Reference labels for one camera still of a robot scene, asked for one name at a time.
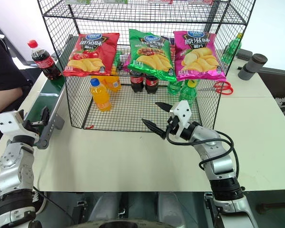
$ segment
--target green soda bottle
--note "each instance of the green soda bottle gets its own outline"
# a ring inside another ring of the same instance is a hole
[[[222,61],[224,63],[227,63],[227,64],[231,63],[233,55],[236,54],[238,52],[238,50],[241,48],[241,46],[242,46],[242,43],[240,42],[242,36],[243,36],[243,34],[239,33],[237,35],[236,39],[232,40],[229,43],[229,45],[228,45],[228,47],[227,47],[227,49],[226,49],[226,51],[225,51],[225,53],[224,53],[224,55],[222,57]]]
[[[185,86],[180,91],[179,101],[187,100],[189,106],[192,107],[194,100],[196,98],[197,80],[186,80]]]
[[[167,85],[167,92],[172,95],[178,94],[181,89],[183,81],[181,82],[169,82]]]

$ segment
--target table surface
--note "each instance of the table surface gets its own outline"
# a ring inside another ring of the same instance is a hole
[[[232,95],[220,100],[215,129],[235,142],[239,181],[247,190],[285,189],[285,117],[258,74],[228,73]],[[28,111],[46,78],[41,75],[21,108]],[[191,146],[175,146],[153,133],[82,130],[70,126],[66,98],[48,149],[35,149],[34,184],[43,191],[210,191],[200,158]],[[7,137],[0,141],[0,156]]]

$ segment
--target metal wire rack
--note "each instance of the metal wire rack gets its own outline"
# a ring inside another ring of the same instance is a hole
[[[105,4],[92,0],[89,5],[67,5],[64,0],[38,0],[39,8],[58,56],[61,69],[67,65],[78,34],[119,32],[118,51],[130,53],[128,29],[152,32],[158,36],[174,37],[173,31],[197,30],[216,33],[218,61],[227,74],[230,65],[221,61],[224,49],[238,33],[244,33],[255,0],[215,0],[210,5],[189,5],[185,0],[173,4],[153,4],[147,0],[128,0],[127,4]],[[77,128],[111,131],[148,131],[141,118],[165,128],[167,114],[154,104],[173,104],[178,96],[167,93],[167,82],[160,81],[156,94],[134,93],[129,74],[119,72],[122,90],[111,93],[112,109],[100,112],[92,102],[89,77],[66,77],[71,125]],[[220,94],[211,90],[214,81],[201,80],[197,99],[192,107],[192,121],[214,128]]]

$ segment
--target potato chip bag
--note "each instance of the potato chip bag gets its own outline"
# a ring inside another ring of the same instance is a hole
[[[153,75],[160,80],[176,81],[168,40],[130,29],[129,42],[131,60],[128,69]]]
[[[110,75],[119,33],[80,34],[64,76]]]
[[[176,31],[175,72],[177,81],[211,79],[226,81],[215,53],[216,34],[199,31]]]

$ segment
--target pink chip bag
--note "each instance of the pink chip bag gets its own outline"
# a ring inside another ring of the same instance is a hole
[[[226,81],[215,53],[216,34],[198,31],[176,31],[175,73],[177,81],[211,79]]]

